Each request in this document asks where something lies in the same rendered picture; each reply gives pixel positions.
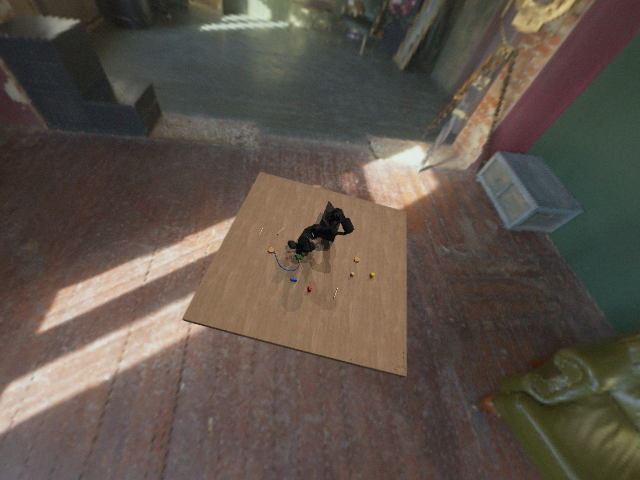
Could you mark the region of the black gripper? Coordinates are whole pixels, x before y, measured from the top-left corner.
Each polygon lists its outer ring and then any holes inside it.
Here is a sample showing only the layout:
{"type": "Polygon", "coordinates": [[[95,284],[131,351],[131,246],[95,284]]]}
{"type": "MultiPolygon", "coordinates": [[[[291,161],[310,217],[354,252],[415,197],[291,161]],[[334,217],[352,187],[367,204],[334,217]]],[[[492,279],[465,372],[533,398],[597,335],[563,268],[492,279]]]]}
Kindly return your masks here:
{"type": "MultiPolygon", "coordinates": [[[[310,241],[308,240],[308,242],[310,241]]],[[[300,245],[301,244],[299,243],[299,241],[298,243],[295,243],[295,241],[291,241],[291,240],[288,241],[288,246],[290,249],[296,248],[296,254],[302,253],[302,248],[301,248],[302,246],[300,247],[300,245]]],[[[313,246],[313,250],[315,250],[315,245],[313,244],[313,242],[310,242],[310,245],[313,246]]]]}

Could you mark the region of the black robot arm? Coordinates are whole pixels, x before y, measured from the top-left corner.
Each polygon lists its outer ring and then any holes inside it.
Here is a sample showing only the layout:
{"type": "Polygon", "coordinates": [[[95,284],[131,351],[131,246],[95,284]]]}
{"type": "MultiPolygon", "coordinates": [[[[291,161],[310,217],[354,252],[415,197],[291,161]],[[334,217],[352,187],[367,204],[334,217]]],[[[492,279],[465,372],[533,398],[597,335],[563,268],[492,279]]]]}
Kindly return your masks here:
{"type": "Polygon", "coordinates": [[[312,226],[308,226],[307,228],[304,229],[303,233],[300,235],[300,237],[298,238],[299,243],[301,244],[300,247],[302,248],[302,252],[304,253],[309,253],[309,251],[311,252],[313,250],[313,246],[310,245],[310,242],[308,242],[308,240],[311,238],[312,240],[318,238],[320,235],[347,235],[349,233],[352,233],[354,230],[354,227],[352,225],[352,222],[350,220],[350,218],[346,218],[342,209],[340,208],[335,208],[333,211],[331,212],[327,212],[326,211],[326,216],[325,219],[331,223],[336,221],[336,225],[332,226],[332,227],[322,227],[320,224],[314,224],[312,226]],[[336,229],[336,226],[341,223],[344,232],[338,232],[336,229]],[[312,234],[313,233],[313,234],[312,234]],[[314,236],[315,237],[314,237],[314,236]]]}

